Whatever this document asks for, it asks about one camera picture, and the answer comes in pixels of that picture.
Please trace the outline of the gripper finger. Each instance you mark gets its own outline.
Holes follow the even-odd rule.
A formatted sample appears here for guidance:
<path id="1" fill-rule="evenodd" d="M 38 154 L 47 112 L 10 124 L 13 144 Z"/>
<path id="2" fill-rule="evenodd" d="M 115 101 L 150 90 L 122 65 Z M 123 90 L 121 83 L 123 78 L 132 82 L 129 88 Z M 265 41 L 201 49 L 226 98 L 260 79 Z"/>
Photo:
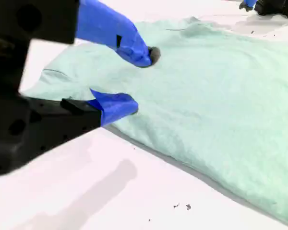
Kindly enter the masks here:
<path id="1" fill-rule="evenodd" d="M 98 0 L 23 0 L 16 11 L 18 25 L 30 37 L 72 44 L 76 38 L 105 45 L 136 67 L 160 58 L 147 46 L 126 16 Z"/>
<path id="2" fill-rule="evenodd" d="M 247 12 L 249 12 L 253 9 L 256 2 L 257 0 L 243 0 L 239 5 L 239 9 L 245 9 Z"/>
<path id="3" fill-rule="evenodd" d="M 60 121 L 56 135 L 51 137 L 55 144 L 45 144 L 45 150 L 51 150 L 69 140 L 77 138 L 91 130 L 118 121 L 137 113 L 138 103 L 126 93 L 104 93 L 84 88 L 79 93 L 63 92 L 55 94 L 52 100 L 72 113 L 72 119 Z"/>

